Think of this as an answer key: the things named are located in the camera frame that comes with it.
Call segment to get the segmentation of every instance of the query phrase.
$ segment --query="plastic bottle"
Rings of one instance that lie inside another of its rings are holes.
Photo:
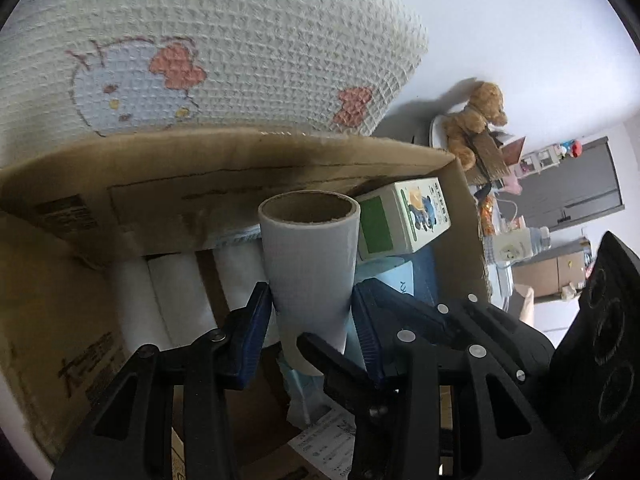
[[[484,257],[488,264],[527,260],[551,247],[547,227],[525,227],[484,238]]]

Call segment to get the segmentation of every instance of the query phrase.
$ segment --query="small product box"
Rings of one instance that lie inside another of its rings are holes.
[[[405,180],[356,197],[362,260],[415,253],[450,227],[438,179]]]

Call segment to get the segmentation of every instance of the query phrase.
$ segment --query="gray door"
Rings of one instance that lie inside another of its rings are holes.
[[[566,158],[520,184],[522,194],[510,199],[528,227],[553,231],[624,209],[607,137],[585,144],[578,158]]]

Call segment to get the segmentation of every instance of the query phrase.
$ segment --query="teddy bear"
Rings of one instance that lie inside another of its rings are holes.
[[[447,134],[447,149],[459,158],[464,171],[476,164],[474,152],[466,145],[464,133],[477,135],[488,124],[504,126],[507,116],[502,110],[502,92],[497,84],[482,83],[471,94],[465,108],[445,117],[442,127]]]

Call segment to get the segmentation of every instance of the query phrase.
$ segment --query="hello kitty print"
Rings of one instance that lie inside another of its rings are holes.
[[[87,53],[66,52],[77,62],[71,99],[95,133],[108,136],[142,126],[172,126],[198,114],[189,91],[207,73],[198,65],[189,38],[90,43],[93,48]]]

